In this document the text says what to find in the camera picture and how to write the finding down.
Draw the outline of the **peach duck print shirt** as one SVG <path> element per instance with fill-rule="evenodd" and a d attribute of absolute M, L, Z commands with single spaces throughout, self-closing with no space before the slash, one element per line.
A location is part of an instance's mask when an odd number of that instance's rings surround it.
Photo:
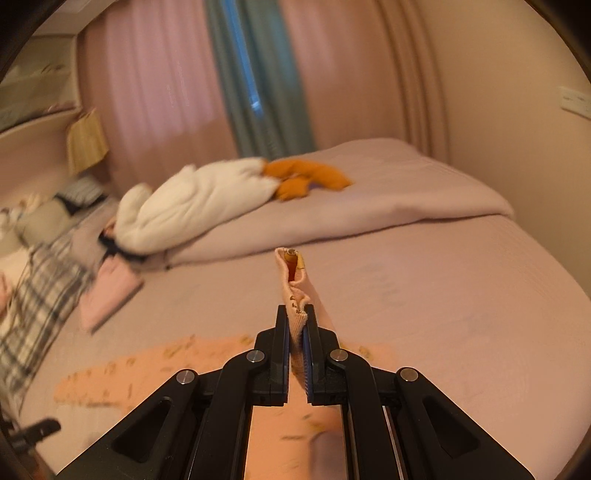
<path fill-rule="evenodd" d="M 378 319 L 390 304 L 387 280 L 384 263 L 365 254 L 315 252 L 298 292 L 310 297 L 322 327 L 345 328 L 347 348 L 391 367 L 394 354 Z M 273 253 L 172 269 L 94 336 L 100 354 L 115 358 L 98 365 L 81 360 L 57 384 L 55 401 L 87 413 L 107 407 L 128 414 L 176 372 L 204 374 L 252 349 L 283 299 Z M 253 413 L 245 475 L 342 479 L 344 446 L 339 408 L 311 406 L 291 378 L 286 406 Z"/>

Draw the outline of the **lilac bed sheet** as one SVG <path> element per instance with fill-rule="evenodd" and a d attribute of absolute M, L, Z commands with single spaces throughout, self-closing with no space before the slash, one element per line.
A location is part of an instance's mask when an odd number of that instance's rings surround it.
<path fill-rule="evenodd" d="M 559 476 L 590 426 L 590 301 L 516 223 L 417 223 L 301 254 L 342 343 L 385 369 L 418 369 L 536 478 Z M 273 253 L 152 271 L 144 282 L 92 335 L 70 316 L 25 396 L 21 422 L 61 424 L 39 448 L 55 470 L 125 413 L 58 404 L 61 379 L 187 336 L 252 337 L 280 305 Z"/>

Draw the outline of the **folded pink garment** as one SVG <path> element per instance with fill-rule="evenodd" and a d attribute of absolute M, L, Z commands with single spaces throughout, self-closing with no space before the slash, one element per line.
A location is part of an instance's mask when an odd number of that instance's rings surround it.
<path fill-rule="evenodd" d="M 93 332 L 114 315 L 143 286 L 143 280 L 120 256 L 109 256 L 97 271 L 92 286 L 80 297 L 80 324 Z"/>

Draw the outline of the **plaid pillow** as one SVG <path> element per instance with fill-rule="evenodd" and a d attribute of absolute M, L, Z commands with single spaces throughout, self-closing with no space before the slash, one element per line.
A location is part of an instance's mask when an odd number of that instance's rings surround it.
<path fill-rule="evenodd" d="M 20 402 L 92 274 L 46 244 L 27 253 L 24 275 L 8 302 L 1 328 L 1 384 Z"/>

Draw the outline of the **dark navy garment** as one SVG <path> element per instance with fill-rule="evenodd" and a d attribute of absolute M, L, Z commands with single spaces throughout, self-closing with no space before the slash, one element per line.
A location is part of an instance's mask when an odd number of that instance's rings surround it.
<path fill-rule="evenodd" d="M 104 257 L 120 255 L 126 261 L 138 263 L 143 263 L 147 259 L 146 256 L 132 254 L 121 249 L 106 229 L 103 229 L 98 235 L 98 242 L 105 248 Z"/>

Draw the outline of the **grey pillow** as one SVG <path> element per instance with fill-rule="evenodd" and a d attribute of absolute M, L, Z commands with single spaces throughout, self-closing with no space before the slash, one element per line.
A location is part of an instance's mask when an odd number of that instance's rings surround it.
<path fill-rule="evenodd" d="M 74 223 L 74 217 L 64 204 L 58 199 L 52 199 L 21 217 L 15 225 L 15 231 L 24 244 L 32 247 L 40 243 L 53 243 Z"/>

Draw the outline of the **small plush toys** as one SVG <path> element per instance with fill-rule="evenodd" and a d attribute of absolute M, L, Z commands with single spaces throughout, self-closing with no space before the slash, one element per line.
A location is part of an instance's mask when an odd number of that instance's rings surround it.
<path fill-rule="evenodd" d="M 22 197 L 14 206 L 1 209 L 0 232 L 4 237 L 24 215 L 30 214 L 45 202 L 40 193 L 31 193 Z"/>

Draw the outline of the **lilac folded duvet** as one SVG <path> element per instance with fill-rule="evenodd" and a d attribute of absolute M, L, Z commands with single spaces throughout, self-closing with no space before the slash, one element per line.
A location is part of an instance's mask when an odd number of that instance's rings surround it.
<path fill-rule="evenodd" d="M 492 188 L 401 140 L 349 141 L 308 157 L 341 170 L 352 186 L 339 192 L 315 188 L 303 199 L 266 203 L 168 250 L 166 266 L 228 260 L 423 220 L 514 215 Z"/>

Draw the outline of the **striped pillow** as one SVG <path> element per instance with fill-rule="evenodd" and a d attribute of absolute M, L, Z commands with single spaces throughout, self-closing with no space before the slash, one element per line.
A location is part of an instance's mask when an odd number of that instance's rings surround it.
<path fill-rule="evenodd" d="M 92 176 L 84 176 L 59 190 L 54 198 L 59 200 L 73 216 L 79 211 L 89 209 L 106 199 L 101 184 Z"/>

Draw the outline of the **yellow pleated lampshade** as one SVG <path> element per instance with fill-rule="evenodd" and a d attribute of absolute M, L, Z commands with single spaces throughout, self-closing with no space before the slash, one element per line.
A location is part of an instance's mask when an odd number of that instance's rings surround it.
<path fill-rule="evenodd" d="M 68 127 L 66 150 L 70 176 L 94 167 L 105 158 L 109 146 L 96 109 L 84 113 Z"/>

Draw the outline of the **teal curtain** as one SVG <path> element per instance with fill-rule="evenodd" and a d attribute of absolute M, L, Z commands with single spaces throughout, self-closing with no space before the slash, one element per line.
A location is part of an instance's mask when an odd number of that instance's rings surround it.
<path fill-rule="evenodd" d="M 206 1 L 223 100 L 242 157 L 315 151 L 301 75 L 276 1 Z"/>

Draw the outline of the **pink curtain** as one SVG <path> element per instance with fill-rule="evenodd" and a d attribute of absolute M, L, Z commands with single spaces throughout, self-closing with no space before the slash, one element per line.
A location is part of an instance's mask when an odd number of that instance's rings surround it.
<path fill-rule="evenodd" d="M 83 99 L 110 146 L 101 173 L 123 192 L 187 164 L 240 158 L 206 1 L 118 1 L 79 39 Z M 395 138 L 449 155 L 445 103 L 412 1 L 276 1 L 301 75 L 315 151 Z"/>

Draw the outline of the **white power strip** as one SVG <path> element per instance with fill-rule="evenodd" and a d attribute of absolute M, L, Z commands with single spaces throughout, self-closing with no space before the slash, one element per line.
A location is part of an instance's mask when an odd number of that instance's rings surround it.
<path fill-rule="evenodd" d="M 588 94 L 563 87 L 559 88 L 559 105 L 570 113 L 591 119 L 591 97 Z"/>

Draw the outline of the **white wall shelf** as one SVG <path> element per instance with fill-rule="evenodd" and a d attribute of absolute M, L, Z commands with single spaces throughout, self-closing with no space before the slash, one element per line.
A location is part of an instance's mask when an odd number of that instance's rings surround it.
<path fill-rule="evenodd" d="M 81 110 L 77 38 L 32 37 L 1 81 L 1 134 Z"/>

